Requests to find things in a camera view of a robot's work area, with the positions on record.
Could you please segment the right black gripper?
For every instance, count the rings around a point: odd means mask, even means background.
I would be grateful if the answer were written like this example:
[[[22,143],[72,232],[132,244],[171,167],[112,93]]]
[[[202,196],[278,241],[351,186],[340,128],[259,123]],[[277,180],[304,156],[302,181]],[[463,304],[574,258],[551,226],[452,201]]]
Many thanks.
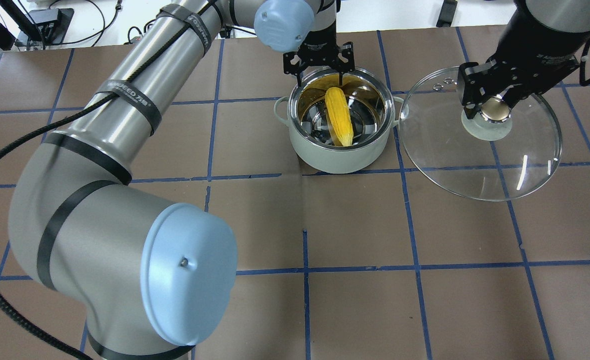
[[[553,25],[545,15],[516,10],[485,63],[459,66],[457,90],[467,119],[496,95],[512,109],[532,94],[549,91],[580,66],[575,52],[590,39],[590,23],[565,16]]]

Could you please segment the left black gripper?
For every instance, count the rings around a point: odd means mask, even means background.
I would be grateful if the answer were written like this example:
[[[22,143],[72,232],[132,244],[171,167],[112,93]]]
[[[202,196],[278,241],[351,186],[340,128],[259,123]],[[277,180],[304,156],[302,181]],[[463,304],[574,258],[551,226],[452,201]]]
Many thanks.
[[[321,30],[312,30],[298,50],[283,54],[283,73],[295,76],[297,86],[304,82],[304,71],[312,67],[329,67],[339,73],[339,87],[346,73],[355,71],[354,44],[337,44],[336,21]]]

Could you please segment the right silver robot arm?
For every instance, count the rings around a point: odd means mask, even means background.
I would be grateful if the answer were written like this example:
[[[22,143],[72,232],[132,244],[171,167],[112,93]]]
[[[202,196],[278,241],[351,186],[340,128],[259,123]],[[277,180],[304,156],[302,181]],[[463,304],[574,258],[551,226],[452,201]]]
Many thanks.
[[[579,66],[575,53],[590,40],[590,0],[517,0],[497,48],[485,63],[458,68],[459,100],[472,119],[499,95],[507,111],[542,95]]]

